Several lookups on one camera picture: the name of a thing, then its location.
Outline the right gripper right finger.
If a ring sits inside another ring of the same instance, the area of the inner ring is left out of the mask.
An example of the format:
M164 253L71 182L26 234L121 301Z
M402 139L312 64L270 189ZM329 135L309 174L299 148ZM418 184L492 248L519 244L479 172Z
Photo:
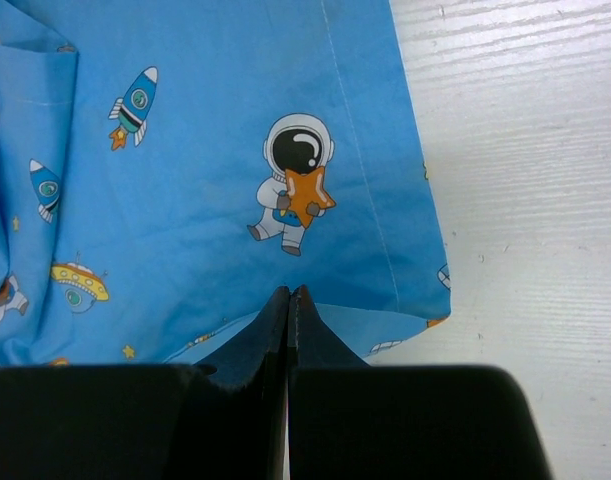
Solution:
M344 402L368 365L322 320L304 285L290 298L286 345L290 477L359 475L370 447L360 414Z

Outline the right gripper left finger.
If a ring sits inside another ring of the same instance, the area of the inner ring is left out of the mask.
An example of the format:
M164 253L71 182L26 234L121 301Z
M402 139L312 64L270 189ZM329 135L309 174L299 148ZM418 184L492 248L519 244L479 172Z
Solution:
M280 479L289 289L194 365L177 423L179 479Z

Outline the blue space-print cloth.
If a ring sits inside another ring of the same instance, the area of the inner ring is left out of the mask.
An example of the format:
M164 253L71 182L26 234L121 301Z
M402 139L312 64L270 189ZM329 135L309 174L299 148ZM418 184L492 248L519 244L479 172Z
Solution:
M386 1L0 1L0 367L196 361L279 286L446 319Z

